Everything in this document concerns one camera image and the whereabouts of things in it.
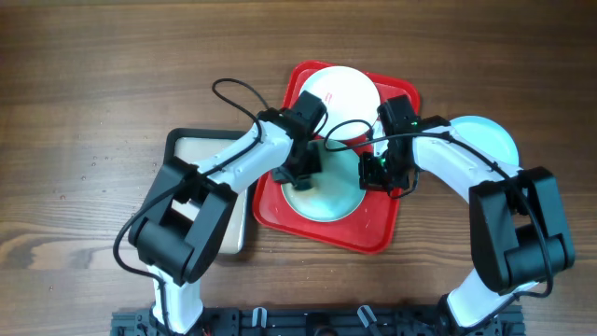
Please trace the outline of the white plate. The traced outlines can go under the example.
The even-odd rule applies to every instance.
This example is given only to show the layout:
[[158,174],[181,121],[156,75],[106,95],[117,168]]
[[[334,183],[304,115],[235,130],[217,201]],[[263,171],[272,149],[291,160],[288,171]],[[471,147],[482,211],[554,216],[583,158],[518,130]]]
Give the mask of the white plate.
[[329,66],[309,76],[299,93],[308,91],[322,100],[326,106],[327,121],[317,128],[319,136],[325,137],[338,124],[351,122],[336,129],[329,138],[347,141],[363,135],[378,118],[377,108],[381,97],[375,84],[364,73],[347,66]]

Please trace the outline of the red plastic tray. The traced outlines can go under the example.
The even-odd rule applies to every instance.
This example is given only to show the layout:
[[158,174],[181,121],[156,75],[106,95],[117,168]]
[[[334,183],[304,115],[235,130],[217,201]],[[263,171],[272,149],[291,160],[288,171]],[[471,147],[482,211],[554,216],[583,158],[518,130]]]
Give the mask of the red plastic tray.
[[[283,107],[295,103],[300,87],[311,75],[333,65],[312,60],[299,63],[290,75]],[[389,98],[406,95],[415,114],[419,114],[421,97],[408,81],[367,71],[364,74],[374,82],[382,103]],[[252,209],[257,222],[271,229],[363,254],[377,254],[393,239],[399,203],[383,192],[367,191],[364,200],[348,217],[320,223],[295,212],[285,200],[282,185],[274,182],[271,173],[267,173],[257,181]]]

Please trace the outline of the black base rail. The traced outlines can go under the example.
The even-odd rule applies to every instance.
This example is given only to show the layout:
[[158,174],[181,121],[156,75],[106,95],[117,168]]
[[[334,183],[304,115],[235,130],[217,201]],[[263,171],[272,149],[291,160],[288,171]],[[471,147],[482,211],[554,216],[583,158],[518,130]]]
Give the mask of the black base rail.
[[[436,308],[411,305],[394,309],[253,310],[206,308],[185,335],[439,335],[432,326]],[[113,313],[112,336],[168,335],[151,309]],[[526,335],[522,309],[509,306],[484,326],[465,335]]]

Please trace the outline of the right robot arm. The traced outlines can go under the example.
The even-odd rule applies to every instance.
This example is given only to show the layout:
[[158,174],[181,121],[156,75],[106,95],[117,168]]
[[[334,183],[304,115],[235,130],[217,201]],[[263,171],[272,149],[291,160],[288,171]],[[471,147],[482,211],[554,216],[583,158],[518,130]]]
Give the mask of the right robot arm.
[[576,257],[555,176],[521,168],[512,137],[490,119],[386,115],[380,122],[385,151],[362,160],[366,185],[409,194],[418,180],[408,175],[428,172],[469,206],[474,268],[441,297],[430,327],[466,335],[522,297],[548,297],[555,275]]

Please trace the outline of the black water tray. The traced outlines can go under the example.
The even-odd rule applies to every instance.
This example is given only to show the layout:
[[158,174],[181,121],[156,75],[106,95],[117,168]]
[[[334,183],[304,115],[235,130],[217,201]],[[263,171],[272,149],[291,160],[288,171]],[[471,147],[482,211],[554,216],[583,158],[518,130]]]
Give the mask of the black water tray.
[[[244,135],[241,131],[178,128],[167,136],[164,162],[177,157],[186,163],[211,158]],[[229,225],[219,249],[220,255],[238,254],[244,245],[248,212],[248,192],[241,193],[234,205]]]

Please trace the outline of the light blue plate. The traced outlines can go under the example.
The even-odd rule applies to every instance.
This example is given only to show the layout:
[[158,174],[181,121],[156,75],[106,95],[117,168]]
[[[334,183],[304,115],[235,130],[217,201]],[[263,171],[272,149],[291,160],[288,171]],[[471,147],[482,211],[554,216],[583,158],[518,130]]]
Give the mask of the light blue plate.
[[498,123],[479,116],[462,116],[451,126],[469,143],[507,164],[520,165],[517,146],[511,135]]

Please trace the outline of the pale green plate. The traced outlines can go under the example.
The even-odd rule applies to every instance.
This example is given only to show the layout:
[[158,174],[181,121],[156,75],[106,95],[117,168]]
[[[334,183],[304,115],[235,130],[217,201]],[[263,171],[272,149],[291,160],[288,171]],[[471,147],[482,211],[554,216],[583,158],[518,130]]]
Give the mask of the pale green plate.
[[345,145],[329,140],[310,143],[316,150],[321,171],[307,176],[307,188],[291,183],[281,186],[285,200],[300,216],[315,222],[333,222],[349,216],[364,200],[366,192],[359,186],[359,157]]

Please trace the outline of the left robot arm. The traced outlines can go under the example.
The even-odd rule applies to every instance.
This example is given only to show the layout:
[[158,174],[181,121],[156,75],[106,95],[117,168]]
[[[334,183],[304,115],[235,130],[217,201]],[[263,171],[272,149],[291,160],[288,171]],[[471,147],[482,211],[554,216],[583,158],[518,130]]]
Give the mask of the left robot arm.
[[298,190],[319,171],[311,141],[326,120],[323,107],[269,108],[249,132],[199,163],[177,157],[160,168],[141,209],[118,233],[146,264],[153,280],[150,325],[163,335],[185,335],[203,313],[200,279],[223,243],[238,196],[269,171]]

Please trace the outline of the green yellow sponge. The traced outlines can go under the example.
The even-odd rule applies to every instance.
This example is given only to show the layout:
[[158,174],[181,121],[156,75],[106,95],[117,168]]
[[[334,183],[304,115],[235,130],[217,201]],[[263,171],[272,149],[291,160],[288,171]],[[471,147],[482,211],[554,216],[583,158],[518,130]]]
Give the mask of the green yellow sponge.
[[312,182],[309,179],[298,180],[294,185],[293,189],[297,191],[306,191],[312,188]]

